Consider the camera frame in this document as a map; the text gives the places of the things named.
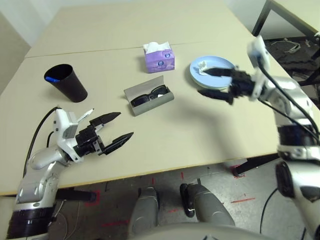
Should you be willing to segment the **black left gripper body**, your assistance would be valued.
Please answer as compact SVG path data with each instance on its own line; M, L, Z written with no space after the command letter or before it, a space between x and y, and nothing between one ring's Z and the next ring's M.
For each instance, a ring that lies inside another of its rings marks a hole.
M97 134L105 125L92 126L88 125L75 136L77 145L73 147L79 157L96 153L102 155L105 148L100 136Z

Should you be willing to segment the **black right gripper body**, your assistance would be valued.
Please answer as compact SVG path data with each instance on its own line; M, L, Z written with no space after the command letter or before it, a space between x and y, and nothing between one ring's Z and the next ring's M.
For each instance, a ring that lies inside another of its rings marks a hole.
M231 77L227 100L230 105L233 104L234 98L250 97L252 95L254 82L249 74L235 69L227 69L226 73L228 77Z

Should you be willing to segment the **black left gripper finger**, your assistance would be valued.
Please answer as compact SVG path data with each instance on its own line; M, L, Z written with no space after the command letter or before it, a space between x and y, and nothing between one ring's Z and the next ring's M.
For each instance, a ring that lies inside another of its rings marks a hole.
M121 113L120 112L110 112L103 114L97 118L94 118L89 121L90 125L93 127L97 127L100 125L105 125L111 121L113 121L115 118L117 118Z
M134 132L126 133L114 139L111 144L109 144L103 149L102 153L108 155L114 152L115 150L119 149L132 137L133 134Z

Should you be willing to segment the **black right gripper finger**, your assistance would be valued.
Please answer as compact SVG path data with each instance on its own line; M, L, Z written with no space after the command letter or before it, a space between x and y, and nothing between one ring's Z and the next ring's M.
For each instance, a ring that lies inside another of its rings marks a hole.
M214 89L201 89L201 90L198 90L198 93L200 93L202 96L205 96L211 99L217 99L217 100L232 99L232 96L228 92L222 92Z
M205 69L203 72L214 77L230 77L233 74L234 69L212 67L212 68Z

